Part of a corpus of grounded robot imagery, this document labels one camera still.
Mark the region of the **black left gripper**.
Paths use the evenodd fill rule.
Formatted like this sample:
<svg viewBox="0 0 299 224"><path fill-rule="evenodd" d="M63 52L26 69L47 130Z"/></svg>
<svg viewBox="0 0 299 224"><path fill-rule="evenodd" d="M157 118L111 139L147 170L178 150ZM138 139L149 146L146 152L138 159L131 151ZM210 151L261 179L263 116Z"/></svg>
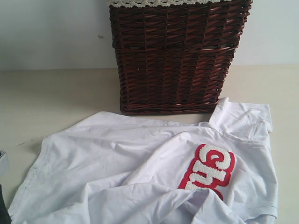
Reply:
<svg viewBox="0 0 299 224"><path fill-rule="evenodd" d="M8 212L2 195L2 186L0 186L0 223L8 224Z"/></svg>

